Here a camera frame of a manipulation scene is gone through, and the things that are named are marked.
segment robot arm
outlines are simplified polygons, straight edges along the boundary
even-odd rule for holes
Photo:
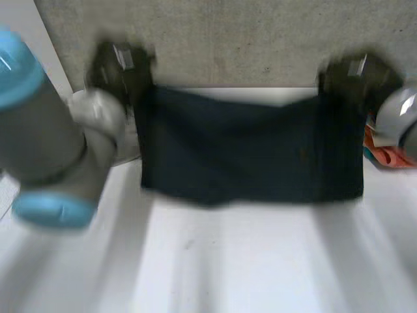
[[[66,105],[19,36],[0,32],[0,167],[20,182],[15,216],[80,229],[94,216],[126,114],[90,89]]]
[[[417,160],[417,85],[374,49],[346,53],[319,71],[319,90],[369,113],[375,131]]]

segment gray wall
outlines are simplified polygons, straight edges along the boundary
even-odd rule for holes
[[[157,77],[313,85],[317,66],[376,42],[417,73],[416,0],[35,0],[74,90],[99,28],[153,44]]]

